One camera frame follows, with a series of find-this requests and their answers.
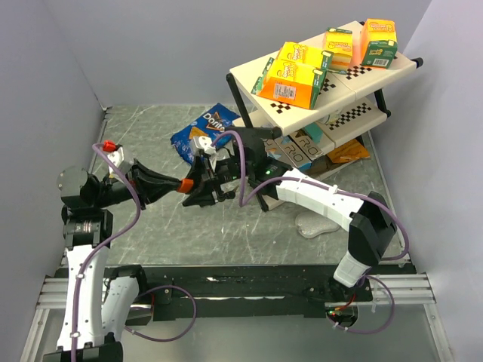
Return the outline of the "orange padlock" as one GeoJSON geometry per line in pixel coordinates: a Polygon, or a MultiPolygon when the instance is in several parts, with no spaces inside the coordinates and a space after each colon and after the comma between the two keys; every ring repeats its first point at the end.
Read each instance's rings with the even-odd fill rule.
{"type": "Polygon", "coordinates": [[[194,187],[194,180],[184,178],[181,180],[179,187],[177,188],[177,192],[188,194],[194,187]]]}

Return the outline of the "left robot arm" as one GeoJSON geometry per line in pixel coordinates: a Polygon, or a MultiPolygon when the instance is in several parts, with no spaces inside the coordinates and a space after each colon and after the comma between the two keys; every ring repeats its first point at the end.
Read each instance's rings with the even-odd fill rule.
{"type": "Polygon", "coordinates": [[[115,237],[107,209],[134,200],[138,210],[176,191],[179,179],[156,173],[135,161],[120,180],[98,179],[82,167],[69,167],[57,178],[63,202],[63,236],[69,268],[66,310],[56,350],[45,361],[121,361],[120,342],[132,303],[149,294],[140,265],[118,267],[107,291],[104,272],[115,237]]]}

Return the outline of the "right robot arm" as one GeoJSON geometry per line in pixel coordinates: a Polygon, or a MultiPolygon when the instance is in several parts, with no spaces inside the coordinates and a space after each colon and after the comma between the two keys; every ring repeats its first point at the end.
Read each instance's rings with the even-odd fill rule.
{"type": "Polygon", "coordinates": [[[356,284],[379,264],[399,221],[380,195],[345,192],[269,157],[263,141],[277,132],[228,127],[215,138],[194,137],[194,161],[184,179],[165,176],[137,162],[132,183],[142,205],[171,191],[186,194],[186,205],[200,207],[234,198],[244,207],[252,198],[268,195],[328,218],[349,233],[347,251],[329,283],[335,299],[347,300],[356,284]]]}

